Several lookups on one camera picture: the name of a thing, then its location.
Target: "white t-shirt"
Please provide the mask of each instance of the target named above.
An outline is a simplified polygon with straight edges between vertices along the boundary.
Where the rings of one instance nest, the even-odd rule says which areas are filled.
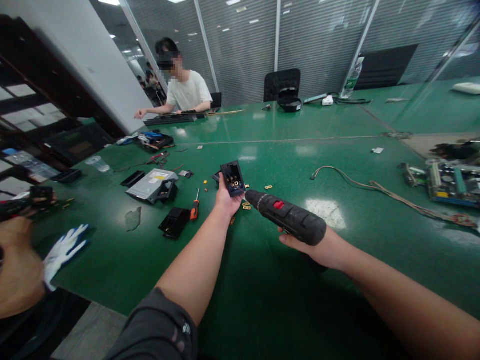
[[[212,96],[204,78],[196,71],[190,70],[187,82],[174,78],[168,83],[166,102],[178,105],[182,111],[191,110],[207,101],[213,102]]]

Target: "orange screwdriver handle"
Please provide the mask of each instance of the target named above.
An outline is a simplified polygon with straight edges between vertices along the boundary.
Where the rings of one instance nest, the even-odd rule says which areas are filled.
[[[190,212],[190,220],[191,220],[191,221],[197,220],[197,218],[198,218],[198,216],[199,216],[199,205],[200,205],[200,201],[195,200],[193,203],[194,203],[193,209],[192,209],[191,212]]]

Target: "black sleeve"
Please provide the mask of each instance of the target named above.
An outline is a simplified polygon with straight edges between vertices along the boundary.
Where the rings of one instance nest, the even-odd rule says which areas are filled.
[[[105,359],[193,360],[197,346],[189,314],[156,287],[132,311]]]

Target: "ceiling light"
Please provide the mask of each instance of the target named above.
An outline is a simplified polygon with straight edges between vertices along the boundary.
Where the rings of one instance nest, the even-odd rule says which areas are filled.
[[[100,3],[104,3],[104,4],[109,4],[109,5],[115,5],[115,6],[118,6],[120,5],[120,1],[119,0],[98,0]]]

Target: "black hair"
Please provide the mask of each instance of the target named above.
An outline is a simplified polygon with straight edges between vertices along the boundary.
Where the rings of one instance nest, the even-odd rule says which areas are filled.
[[[155,43],[155,52],[158,55],[164,52],[164,48],[169,52],[180,53],[179,48],[177,47],[177,44],[175,43],[175,41],[173,41],[169,37],[164,37],[163,39]]]

